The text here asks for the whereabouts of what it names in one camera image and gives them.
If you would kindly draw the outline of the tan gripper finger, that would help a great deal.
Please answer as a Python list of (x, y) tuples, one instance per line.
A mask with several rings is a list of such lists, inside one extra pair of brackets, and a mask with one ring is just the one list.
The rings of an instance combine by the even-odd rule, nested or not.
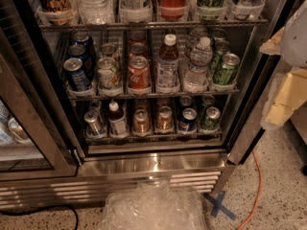
[(287, 74), (277, 73), (272, 80), (260, 125), (276, 130), (307, 102), (307, 69), (293, 67)]
[(281, 55), (281, 39), (284, 33), (284, 27), (282, 27), (277, 33), (275, 33), (269, 40), (263, 43), (259, 52), (269, 56)]

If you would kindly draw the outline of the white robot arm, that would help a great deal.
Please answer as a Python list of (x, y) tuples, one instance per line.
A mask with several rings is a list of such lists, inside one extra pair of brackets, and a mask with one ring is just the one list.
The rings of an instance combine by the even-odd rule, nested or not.
[(259, 52), (281, 56), (281, 61), (292, 67), (287, 74), (273, 79), (262, 111), (261, 127), (275, 130), (307, 101), (307, 0), (283, 28), (261, 45)]

